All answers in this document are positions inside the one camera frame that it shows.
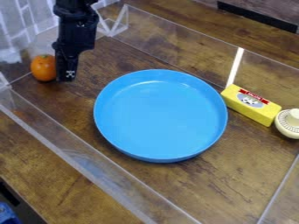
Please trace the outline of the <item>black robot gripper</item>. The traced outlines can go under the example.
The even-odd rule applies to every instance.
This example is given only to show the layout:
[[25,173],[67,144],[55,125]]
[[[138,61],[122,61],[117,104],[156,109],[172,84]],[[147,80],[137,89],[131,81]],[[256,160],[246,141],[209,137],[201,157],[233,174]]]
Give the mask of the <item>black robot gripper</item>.
[[99,0],[57,0],[54,14],[59,17],[59,37],[54,44],[57,80],[74,81],[78,55],[95,47],[99,14],[93,8]]

